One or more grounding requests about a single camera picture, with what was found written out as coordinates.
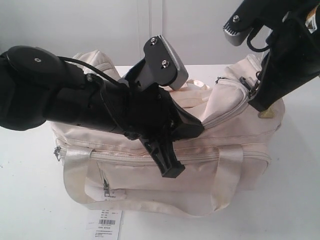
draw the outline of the bag strap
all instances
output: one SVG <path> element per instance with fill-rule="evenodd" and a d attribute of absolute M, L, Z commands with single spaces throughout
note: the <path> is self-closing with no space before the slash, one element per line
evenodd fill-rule
<path fill-rule="evenodd" d="M 220 146 L 219 161 L 211 189 L 212 210 L 205 215 L 191 215 L 176 206 L 155 202 L 123 199 L 118 201 L 95 201 L 86 194 L 85 184 L 92 149 L 72 146 L 67 150 L 63 181 L 68 195 L 77 203 L 91 210 L 136 210 L 176 215 L 180 217 L 203 217 L 227 207 L 240 180 L 244 152 L 241 145 Z"/>

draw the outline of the cream duffel bag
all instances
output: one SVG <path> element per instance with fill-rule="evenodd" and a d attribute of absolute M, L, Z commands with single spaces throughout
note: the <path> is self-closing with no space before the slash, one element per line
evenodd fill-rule
<path fill-rule="evenodd" d="M 75 58 L 120 78 L 112 61 L 100 51 L 79 53 Z M 185 165 L 177 178 L 161 177 L 139 140 L 52 123 L 67 193 L 89 209 L 200 217 L 225 208 L 236 191 L 251 190 L 266 170 L 271 161 L 266 144 L 284 116 L 282 99 L 262 113 L 248 105 L 248 89 L 239 79 L 244 77 L 253 86 L 260 70 L 260 62 L 248 55 L 227 67 L 225 76 L 212 86 L 190 79 L 178 91 L 167 88 L 205 127 L 198 138 L 173 143 L 178 160 Z"/>

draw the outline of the white wall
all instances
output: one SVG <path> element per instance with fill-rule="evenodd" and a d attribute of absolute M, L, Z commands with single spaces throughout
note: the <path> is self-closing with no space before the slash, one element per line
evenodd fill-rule
<path fill-rule="evenodd" d="M 251 51 L 230 45 L 222 26 L 242 0 L 1 0 L 0 50 L 37 46 L 71 57 L 95 49 L 116 65 L 143 57 L 164 34 L 184 64 L 229 64 Z M 254 41 L 264 45 L 267 32 Z"/>

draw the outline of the white table surface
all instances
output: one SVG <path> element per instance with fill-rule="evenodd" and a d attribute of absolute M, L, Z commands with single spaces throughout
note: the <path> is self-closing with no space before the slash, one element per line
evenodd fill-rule
<path fill-rule="evenodd" d="M 223 69 L 187 66 L 191 78 L 211 85 Z M 315 79 L 285 97 L 282 128 L 269 148 L 273 162 L 256 190 L 199 219 L 126 211 L 119 239 L 320 239 L 319 91 Z M 0 128 L 0 240 L 91 240 L 88 210 L 67 195 L 54 147 L 48 123 L 25 132 Z"/>

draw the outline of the barcode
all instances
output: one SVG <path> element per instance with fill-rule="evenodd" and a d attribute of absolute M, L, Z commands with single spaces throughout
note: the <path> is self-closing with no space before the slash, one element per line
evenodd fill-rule
<path fill-rule="evenodd" d="M 115 225 L 115 224 L 116 224 L 116 220 L 100 219 L 100 220 L 99 220 L 99 224 L 103 224 L 103 225 Z"/>

